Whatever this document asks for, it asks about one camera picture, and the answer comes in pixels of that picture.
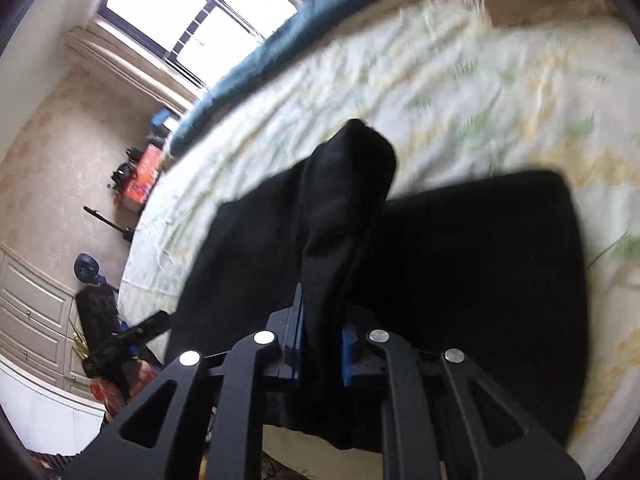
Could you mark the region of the person left hand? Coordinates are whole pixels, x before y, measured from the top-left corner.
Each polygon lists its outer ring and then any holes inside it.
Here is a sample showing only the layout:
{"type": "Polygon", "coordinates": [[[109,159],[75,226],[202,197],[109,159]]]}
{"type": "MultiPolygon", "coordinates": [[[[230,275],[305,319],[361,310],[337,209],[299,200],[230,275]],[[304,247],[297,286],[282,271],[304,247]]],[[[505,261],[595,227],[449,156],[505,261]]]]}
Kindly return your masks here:
{"type": "Polygon", "coordinates": [[[158,376],[158,370],[148,362],[139,360],[137,376],[130,382],[129,396],[125,399],[112,382],[100,378],[96,385],[102,393],[102,402],[105,408],[105,420],[111,422],[122,409],[144,388],[146,388],[158,376]]]}

